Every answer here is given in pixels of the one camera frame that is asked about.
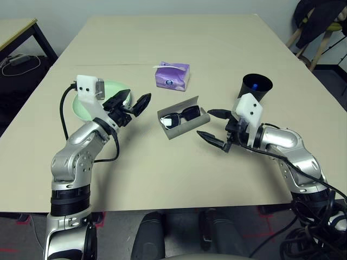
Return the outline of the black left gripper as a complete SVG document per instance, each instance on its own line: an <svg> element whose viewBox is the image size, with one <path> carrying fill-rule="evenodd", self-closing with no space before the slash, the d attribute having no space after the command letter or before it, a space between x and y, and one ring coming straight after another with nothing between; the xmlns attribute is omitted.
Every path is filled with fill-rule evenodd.
<svg viewBox="0 0 347 260"><path fill-rule="evenodd" d="M108 116L118 127L125 127L131 120L131 114L138 117L148 106L151 93L142 95L133 107L122 107L130 91L120 90L102 104L104 110L110 110Z"/></svg>

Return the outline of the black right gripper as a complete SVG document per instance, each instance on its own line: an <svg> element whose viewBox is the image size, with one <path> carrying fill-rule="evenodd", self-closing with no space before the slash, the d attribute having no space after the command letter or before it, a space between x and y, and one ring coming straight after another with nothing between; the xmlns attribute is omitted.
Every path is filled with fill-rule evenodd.
<svg viewBox="0 0 347 260"><path fill-rule="evenodd" d="M232 144L247 146L249 138L249 134L246 132L248 122L244 118L241 118L240 121L237 121L232 116L231 111L226 109L211 109L208 110L207 113L220 119L228 119L226 125L227 142L216 138L214 135L208 132L196 131L204 141L223 150L226 153L229 152L230 146Z"/></svg>

